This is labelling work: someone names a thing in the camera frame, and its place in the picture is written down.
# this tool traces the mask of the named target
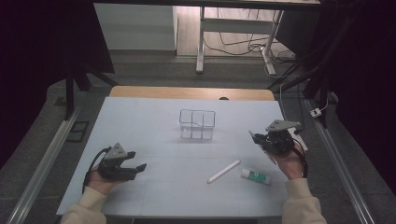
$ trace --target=white desk leg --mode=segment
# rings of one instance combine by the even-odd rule
[[[283,11],[279,11],[276,15],[276,18],[274,20],[273,23],[273,27],[271,29],[271,33],[268,36],[268,41],[267,41],[267,45],[265,46],[264,49],[262,49],[262,57],[264,58],[265,61],[265,65],[267,67],[268,70],[268,75],[270,76],[274,76],[276,75],[276,71],[274,69],[274,66],[272,64],[271,61],[271,56],[270,56],[270,49],[271,49],[271,45],[274,41],[274,37],[276,34],[276,30],[277,30],[277,26],[279,25],[279,21],[280,21],[280,17],[282,16]]]
[[[198,43],[198,53],[197,53],[197,68],[196,68],[196,73],[198,74],[202,74],[204,72],[204,28],[205,28],[205,8],[201,7],[199,43]]]

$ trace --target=wooden floor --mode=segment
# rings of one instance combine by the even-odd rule
[[[206,18],[224,18],[224,19],[238,19],[238,20],[259,20],[271,21],[273,19],[273,10],[258,10],[258,9],[242,9],[242,8],[216,8],[207,7],[205,9]],[[200,27],[200,8],[199,7],[177,7],[178,29],[177,29],[177,55],[178,56],[196,56],[199,27]],[[205,46],[205,56],[233,56],[232,54],[242,54],[248,52],[248,42],[226,45],[235,42],[249,41],[250,44],[266,44],[266,39],[256,40],[268,37],[268,35],[253,35],[251,34],[230,34],[230,33],[205,33],[204,39],[206,44],[212,48]],[[220,52],[213,49],[221,49],[231,54]],[[286,48],[274,43],[272,51],[275,56]],[[239,57],[261,57],[259,52],[249,52]]]

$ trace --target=black fabric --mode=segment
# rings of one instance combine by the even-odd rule
[[[396,193],[396,4],[368,1],[332,58],[337,115]]]
[[[76,63],[114,73],[93,3],[1,1],[1,166]]]

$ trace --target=hand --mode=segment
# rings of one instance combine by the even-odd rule
[[[98,165],[92,168],[90,181],[88,182],[87,187],[96,189],[97,191],[107,195],[118,184],[125,183],[125,181],[114,181],[111,179],[105,179],[99,174],[97,169]]]
[[[299,144],[294,143],[294,147],[304,155],[304,150]],[[270,157],[276,160],[279,169],[288,177],[289,180],[303,178],[303,163],[295,152],[290,151],[289,155],[286,157],[279,157],[272,153],[267,153]]]

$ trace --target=beige sweater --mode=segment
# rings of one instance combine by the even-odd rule
[[[326,223],[319,200],[312,196],[305,178],[288,181],[286,191],[289,198],[283,206],[284,224]],[[61,223],[105,224],[106,217],[101,213],[105,199],[106,195],[86,187],[78,204],[70,206]]]

